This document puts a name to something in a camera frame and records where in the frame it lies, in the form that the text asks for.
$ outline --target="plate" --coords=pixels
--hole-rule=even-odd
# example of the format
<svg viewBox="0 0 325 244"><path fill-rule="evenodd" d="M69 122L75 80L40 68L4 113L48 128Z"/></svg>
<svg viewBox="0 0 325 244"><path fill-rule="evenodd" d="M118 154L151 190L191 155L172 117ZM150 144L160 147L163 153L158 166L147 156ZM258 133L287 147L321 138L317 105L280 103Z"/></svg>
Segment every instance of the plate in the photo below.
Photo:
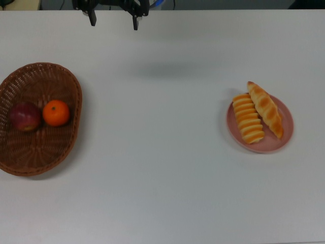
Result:
<svg viewBox="0 0 325 244"><path fill-rule="evenodd" d="M247 144L242 139L242 136L237 127L233 103L231 102L227 110L227 126L233 136L233 138L244 148L254 151L256 153L272 153L281 148L283 148L292 137L294 133L294 119L289 111L289 109L276 97L270 95L273 102L278 106L278 111L282 115L282 126L283 126L283 136L281 139L278 139L274 133L269 129L269 127L261 119L263 125L263 131L265 133L264 138L252 144Z"/></svg>

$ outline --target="wicker basket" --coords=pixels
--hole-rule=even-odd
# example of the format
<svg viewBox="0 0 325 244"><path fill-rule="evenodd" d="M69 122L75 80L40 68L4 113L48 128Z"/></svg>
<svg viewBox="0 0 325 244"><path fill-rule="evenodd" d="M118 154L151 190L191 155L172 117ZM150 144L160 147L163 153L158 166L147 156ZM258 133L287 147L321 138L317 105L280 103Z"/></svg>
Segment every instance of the wicker basket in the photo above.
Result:
<svg viewBox="0 0 325 244"><path fill-rule="evenodd" d="M53 99L69 106L71 118L66 125L51 127L43 122L32 132L12 128L9 111L13 105L28 101L43 109ZM35 63L10 74L0 85L0 169L32 176L62 162L77 139L81 105L78 80L60 65Z"/></svg>

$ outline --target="orange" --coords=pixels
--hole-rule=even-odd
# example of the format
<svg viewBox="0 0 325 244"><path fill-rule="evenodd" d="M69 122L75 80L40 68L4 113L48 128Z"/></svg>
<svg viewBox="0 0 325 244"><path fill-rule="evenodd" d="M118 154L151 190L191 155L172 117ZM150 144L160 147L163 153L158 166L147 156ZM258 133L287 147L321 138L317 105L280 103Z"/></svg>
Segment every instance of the orange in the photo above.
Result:
<svg viewBox="0 0 325 244"><path fill-rule="evenodd" d="M69 107L63 101L52 100L43 109L43 119L50 126L62 126L69 118Z"/></svg>

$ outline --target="red apple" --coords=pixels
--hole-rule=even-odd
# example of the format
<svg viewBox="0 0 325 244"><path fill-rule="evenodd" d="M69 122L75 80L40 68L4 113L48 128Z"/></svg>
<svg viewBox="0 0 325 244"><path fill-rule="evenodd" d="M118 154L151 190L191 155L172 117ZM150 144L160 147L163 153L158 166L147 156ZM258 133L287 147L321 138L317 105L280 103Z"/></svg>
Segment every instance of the red apple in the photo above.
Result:
<svg viewBox="0 0 325 244"><path fill-rule="evenodd" d="M41 111L34 103L22 102L10 110L9 119L14 128L31 131L40 125Z"/></svg>

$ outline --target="bread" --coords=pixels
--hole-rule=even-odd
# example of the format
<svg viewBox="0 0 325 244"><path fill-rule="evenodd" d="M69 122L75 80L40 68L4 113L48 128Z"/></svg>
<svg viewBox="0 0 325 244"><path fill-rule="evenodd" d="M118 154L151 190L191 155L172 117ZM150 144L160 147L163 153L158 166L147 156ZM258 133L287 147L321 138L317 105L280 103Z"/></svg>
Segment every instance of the bread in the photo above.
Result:
<svg viewBox="0 0 325 244"><path fill-rule="evenodd" d="M278 107L272 101L270 95L254 82L247 83L248 93L255 104L255 109L262 117L264 123L277 136L282 138L282 119L278 112Z"/></svg>
<svg viewBox="0 0 325 244"><path fill-rule="evenodd" d="M248 143L259 142L264 138L263 126L255 105L249 94L240 94L233 98L236 123L243 140Z"/></svg>

